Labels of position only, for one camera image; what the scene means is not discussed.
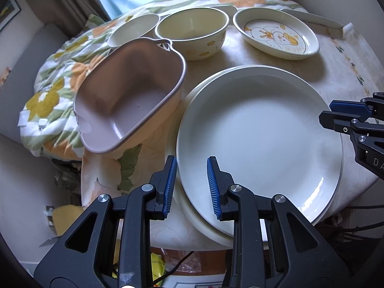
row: picture frame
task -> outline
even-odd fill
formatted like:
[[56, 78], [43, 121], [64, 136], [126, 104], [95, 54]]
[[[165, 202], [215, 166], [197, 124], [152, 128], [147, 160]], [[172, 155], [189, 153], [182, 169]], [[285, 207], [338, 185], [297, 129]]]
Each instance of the picture frame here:
[[8, 0], [0, 10], [0, 32], [21, 11], [16, 0]]

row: stacked plate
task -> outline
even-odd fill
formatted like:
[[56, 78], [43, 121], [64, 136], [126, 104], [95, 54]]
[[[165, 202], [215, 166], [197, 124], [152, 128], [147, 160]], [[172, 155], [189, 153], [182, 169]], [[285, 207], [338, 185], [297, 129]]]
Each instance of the stacked plate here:
[[[301, 78], [274, 67], [239, 66], [200, 83], [180, 104], [166, 156], [178, 162], [174, 199], [201, 233], [231, 247], [233, 222], [216, 219], [206, 161], [255, 194], [287, 196], [313, 224], [341, 177], [341, 138], [323, 129], [328, 105]], [[266, 232], [262, 224], [263, 241]]]

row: gray headboard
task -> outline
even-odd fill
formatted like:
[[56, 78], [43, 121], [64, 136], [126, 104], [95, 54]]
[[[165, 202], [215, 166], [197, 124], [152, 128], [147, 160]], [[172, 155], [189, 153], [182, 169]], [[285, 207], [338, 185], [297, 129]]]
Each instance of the gray headboard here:
[[54, 24], [43, 27], [20, 56], [0, 90], [0, 133], [20, 140], [19, 112], [34, 95], [37, 72], [68, 37]]

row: cartoon duck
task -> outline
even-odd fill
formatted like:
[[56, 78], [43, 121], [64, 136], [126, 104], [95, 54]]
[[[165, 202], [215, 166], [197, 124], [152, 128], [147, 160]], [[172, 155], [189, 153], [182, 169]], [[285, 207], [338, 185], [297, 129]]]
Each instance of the cartoon duck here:
[[[284, 25], [280, 25], [280, 28], [285, 30]], [[259, 41], [264, 41], [271, 47], [278, 47], [282, 49], [281, 46], [297, 46], [299, 45], [299, 42], [295, 37], [297, 36], [291, 36], [287, 32], [281, 32], [278, 27], [264, 27], [259, 28], [255, 27], [252, 29], [249, 29], [247, 27], [244, 27], [244, 31], [250, 31], [251, 36]]]

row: floral blanket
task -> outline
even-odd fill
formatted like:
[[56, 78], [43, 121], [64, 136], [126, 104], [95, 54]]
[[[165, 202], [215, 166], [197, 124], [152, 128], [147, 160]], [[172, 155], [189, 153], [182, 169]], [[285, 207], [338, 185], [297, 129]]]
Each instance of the floral blanket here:
[[[143, 14], [168, 15], [196, 6], [233, 5], [305, 10], [291, 0], [156, 0], [108, 23], [91, 15], [84, 31], [67, 41], [40, 68], [35, 80], [35, 95], [20, 112], [23, 145], [34, 155], [61, 160], [82, 160], [81, 143], [73, 102], [79, 86], [92, 69], [109, 53], [107, 41], [122, 24]], [[140, 150], [131, 150], [137, 161]], [[132, 171], [125, 172], [124, 178]]]

